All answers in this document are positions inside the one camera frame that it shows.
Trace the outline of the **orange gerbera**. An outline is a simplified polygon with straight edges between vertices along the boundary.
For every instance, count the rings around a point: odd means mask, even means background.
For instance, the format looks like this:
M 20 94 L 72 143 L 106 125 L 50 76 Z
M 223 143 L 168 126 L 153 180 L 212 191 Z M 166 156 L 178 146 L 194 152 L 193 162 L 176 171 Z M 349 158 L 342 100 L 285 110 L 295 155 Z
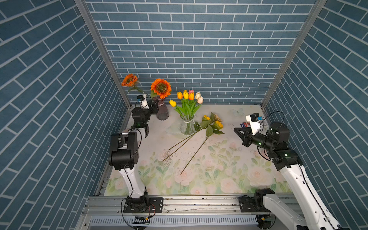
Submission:
M 128 88 L 128 92 L 137 91 L 141 94 L 145 94 L 145 92 L 138 86 L 138 84 L 138 77 L 132 73 L 128 74 L 121 82 L 121 86 Z
M 158 98 L 160 100 L 166 99 L 171 95 L 171 85 L 167 80 L 156 79 L 150 87 L 151 98 Z

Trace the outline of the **orange yellow tulip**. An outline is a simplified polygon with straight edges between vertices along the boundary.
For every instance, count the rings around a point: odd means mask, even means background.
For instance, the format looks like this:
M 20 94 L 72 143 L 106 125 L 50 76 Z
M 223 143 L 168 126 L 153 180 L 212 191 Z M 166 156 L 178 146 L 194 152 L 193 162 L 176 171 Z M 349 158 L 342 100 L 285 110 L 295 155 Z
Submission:
M 186 118 L 190 118 L 190 100 L 189 100 L 189 93 L 187 90 L 183 92 L 183 108 L 186 112 Z

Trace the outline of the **red orange tulip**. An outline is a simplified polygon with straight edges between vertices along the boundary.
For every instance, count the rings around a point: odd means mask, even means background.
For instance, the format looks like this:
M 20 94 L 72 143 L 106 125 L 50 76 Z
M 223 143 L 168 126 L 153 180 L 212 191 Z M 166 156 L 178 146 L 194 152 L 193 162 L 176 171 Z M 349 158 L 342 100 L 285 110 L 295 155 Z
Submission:
M 189 118 L 191 118 L 193 116 L 193 111 L 194 111 L 194 108 L 196 106 L 196 101 L 195 101 L 195 95 L 194 93 L 191 93 L 189 95 L 189 98 L 188 98 L 188 106 L 189 106 Z

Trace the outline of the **white tulip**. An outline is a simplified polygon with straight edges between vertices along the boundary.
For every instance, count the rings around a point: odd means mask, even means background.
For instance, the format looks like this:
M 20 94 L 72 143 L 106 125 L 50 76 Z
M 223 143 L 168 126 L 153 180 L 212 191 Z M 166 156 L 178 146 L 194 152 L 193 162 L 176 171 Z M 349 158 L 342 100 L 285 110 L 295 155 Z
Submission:
M 200 97 L 200 96 L 201 96 L 201 93 L 200 93 L 200 92 L 197 92 L 197 93 L 195 94 L 195 102 L 197 101 L 198 97 Z

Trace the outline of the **light pink tulip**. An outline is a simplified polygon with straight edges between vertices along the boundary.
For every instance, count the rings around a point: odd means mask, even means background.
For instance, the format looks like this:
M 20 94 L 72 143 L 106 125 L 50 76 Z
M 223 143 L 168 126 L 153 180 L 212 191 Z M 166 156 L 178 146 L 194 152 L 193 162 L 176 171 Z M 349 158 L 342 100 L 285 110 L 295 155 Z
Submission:
M 195 107 L 192 111 L 192 117 L 194 117 L 194 115 L 196 114 L 197 110 L 201 107 L 202 103 L 204 101 L 204 98 L 202 96 L 198 97 Z

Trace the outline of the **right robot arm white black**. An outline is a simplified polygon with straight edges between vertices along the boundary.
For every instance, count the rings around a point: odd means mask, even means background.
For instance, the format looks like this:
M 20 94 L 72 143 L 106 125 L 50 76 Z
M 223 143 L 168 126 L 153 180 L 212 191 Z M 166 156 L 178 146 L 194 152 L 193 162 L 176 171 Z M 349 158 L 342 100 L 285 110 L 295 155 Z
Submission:
M 256 190 L 253 197 L 240 197 L 242 212 L 272 213 L 289 230 L 343 229 L 311 184 L 299 155 L 288 147 L 289 130 L 285 124 L 272 122 L 265 134 L 253 131 L 251 127 L 236 127 L 234 132 L 244 146 L 254 144 L 266 151 L 271 163 L 288 183 L 303 214 L 296 213 L 270 188 Z

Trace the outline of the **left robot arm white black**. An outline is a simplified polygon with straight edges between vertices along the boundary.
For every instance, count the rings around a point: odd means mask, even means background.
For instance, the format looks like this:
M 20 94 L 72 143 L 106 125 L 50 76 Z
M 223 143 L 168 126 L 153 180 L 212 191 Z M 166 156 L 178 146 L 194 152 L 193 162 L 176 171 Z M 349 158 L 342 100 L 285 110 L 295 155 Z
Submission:
M 158 113 L 158 102 L 151 98 L 138 96 L 139 107 L 132 110 L 133 125 L 127 132 L 111 135 L 110 154 L 108 163 L 123 177 L 128 196 L 124 206 L 124 213 L 144 213 L 149 211 L 149 195 L 140 179 L 139 173 L 134 169 L 139 161 L 139 148 L 149 134 L 148 122 L 151 115 Z

